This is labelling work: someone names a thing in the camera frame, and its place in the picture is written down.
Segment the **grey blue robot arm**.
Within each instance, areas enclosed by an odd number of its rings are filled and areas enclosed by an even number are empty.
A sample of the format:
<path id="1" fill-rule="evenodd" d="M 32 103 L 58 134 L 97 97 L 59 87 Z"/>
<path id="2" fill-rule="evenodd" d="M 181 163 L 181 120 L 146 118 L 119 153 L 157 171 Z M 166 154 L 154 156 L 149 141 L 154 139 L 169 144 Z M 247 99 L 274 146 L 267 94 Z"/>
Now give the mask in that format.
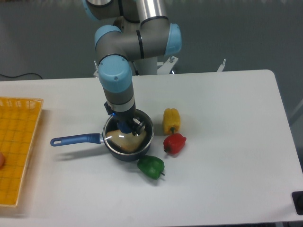
<path id="1" fill-rule="evenodd" d="M 137 25 L 105 25 L 94 35 L 98 78 L 107 101 L 108 115 L 123 133 L 141 134 L 145 120 L 136 115 L 132 61 L 171 56 L 182 47 L 181 31 L 169 22 L 163 0 L 84 0 L 86 13 L 95 20 L 124 19 Z"/>

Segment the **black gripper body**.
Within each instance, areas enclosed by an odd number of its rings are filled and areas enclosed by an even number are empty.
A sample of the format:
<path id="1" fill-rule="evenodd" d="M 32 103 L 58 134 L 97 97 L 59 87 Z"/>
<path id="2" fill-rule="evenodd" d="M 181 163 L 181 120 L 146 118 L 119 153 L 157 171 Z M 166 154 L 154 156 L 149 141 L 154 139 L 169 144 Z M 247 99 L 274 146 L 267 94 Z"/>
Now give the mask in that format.
<path id="1" fill-rule="evenodd" d="M 119 112 L 111 108 L 111 116 L 117 122 L 123 122 L 128 125 L 133 124 L 133 118 L 135 117 L 136 108 L 132 107 L 127 111 Z"/>

